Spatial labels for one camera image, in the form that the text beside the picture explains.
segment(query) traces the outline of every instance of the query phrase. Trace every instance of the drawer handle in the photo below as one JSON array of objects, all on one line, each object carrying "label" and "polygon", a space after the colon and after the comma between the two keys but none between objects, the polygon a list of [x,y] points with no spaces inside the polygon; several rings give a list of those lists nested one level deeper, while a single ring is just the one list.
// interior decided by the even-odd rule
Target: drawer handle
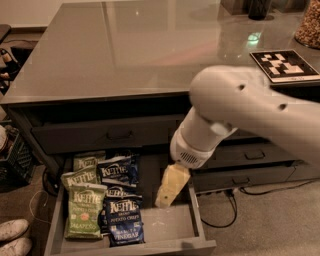
[{"label": "drawer handle", "polygon": [[248,177],[246,177],[244,179],[232,178],[232,182],[233,182],[233,185],[236,185],[236,186],[245,186],[245,185],[250,184],[250,179]]},{"label": "drawer handle", "polygon": [[125,140],[125,139],[131,139],[133,137],[133,131],[129,131],[128,133],[120,136],[110,136],[109,133],[106,135],[108,140]]},{"label": "drawer handle", "polygon": [[244,156],[247,160],[259,160],[264,159],[266,157],[265,153],[262,150],[245,152]]}]

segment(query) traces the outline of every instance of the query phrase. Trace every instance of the open drawer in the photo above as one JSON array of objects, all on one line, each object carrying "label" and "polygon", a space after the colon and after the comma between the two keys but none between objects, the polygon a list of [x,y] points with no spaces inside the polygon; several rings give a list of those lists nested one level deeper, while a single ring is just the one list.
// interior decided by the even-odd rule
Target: open drawer
[{"label": "open drawer", "polygon": [[144,223],[144,244],[109,247],[109,238],[99,241],[66,240],[66,194],[61,187],[52,218],[45,256],[53,255],[205,255],[213,252],[216,242],[206,241],[192,182],[166,209],[154,206],[161,183],[161,170],[168,155],[145,155],[139,163],[139,189],[143,196],[141,210]]}]

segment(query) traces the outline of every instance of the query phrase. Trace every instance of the floor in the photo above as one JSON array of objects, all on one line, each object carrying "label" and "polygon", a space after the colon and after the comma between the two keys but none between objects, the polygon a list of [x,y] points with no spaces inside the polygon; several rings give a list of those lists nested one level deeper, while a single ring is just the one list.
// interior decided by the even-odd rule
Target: floor
[{"label": "floor", "polygon": [[[248,188],[250,192],[297,186],[304,182]],[[228,228],[204,225],[207,239],[215,239],[219,256],[320,255],[320,182],[260,196],[236,191],[238,217]],[[233,219],[224,193],[198,198],[201,217],[215,225]]]},{"label": "floor", "polygon": [[[7,40],[37,40],[41,34],[14,34]],[[17,43],[12,41],[1,47]],[[0,109],[0,118],[5,113]],[[33,240],[28,256],[44,254],[55,197],[42,187],[43,165],[37,165],[30,185],[0,192],[0,223],[25,218],[30,228],[25,236]],[[253,192],[296,186],[301,182],[252,187]],[[227,228],[211,228],[204,224],[207,239],[215,239],[218,256],[318,256],[320,255],[320,183],[261,196],[235,191],[237,219]],[[224,193],[198,197],[201,217],[215,225],[233,219],[233,210]]]}]

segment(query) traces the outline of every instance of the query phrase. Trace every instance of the gray cabinet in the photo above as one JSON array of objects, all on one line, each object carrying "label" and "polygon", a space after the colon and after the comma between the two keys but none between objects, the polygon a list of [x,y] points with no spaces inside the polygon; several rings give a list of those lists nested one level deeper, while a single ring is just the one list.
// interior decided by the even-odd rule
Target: gray cabinet
[{"label": "gray cabinet", "polygon": [[[170,161],[171,136],[191,107],[189,84],[199,71],[212,65],[258,68],[249,52],[288,48],[320,69],[314,50],[296,42],[290,30],[302,13],[272,15],[248,22],[247,15],[230,15],[211,0],[62,5],[1,106],[57,181],[74,153],[141,147],[146,243],[108,248],[106,239],[66,241],[61,188],[46,256],[207,256],[215,242],[205,239],[196,193],[318,178],[315,171],[292,167],[297,159],[287,152],[239,130],[193,172],[171,213],[152,205]],[[248,41],[251,34],[259,40]],[[317,81],[295,84],[308,85]]]}]

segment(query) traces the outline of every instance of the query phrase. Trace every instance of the black crate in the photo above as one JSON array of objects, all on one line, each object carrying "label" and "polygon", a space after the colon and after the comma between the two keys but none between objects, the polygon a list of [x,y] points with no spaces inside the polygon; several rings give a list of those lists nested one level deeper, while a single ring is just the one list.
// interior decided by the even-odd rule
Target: black crate
[{"label": "black crate", "polygon": [[[6,126],[10,121],[0,122]],[[29,145],[18,133],[5,158],[0,159],[0,186],[28,185],[31,182],[35,161]]]}]

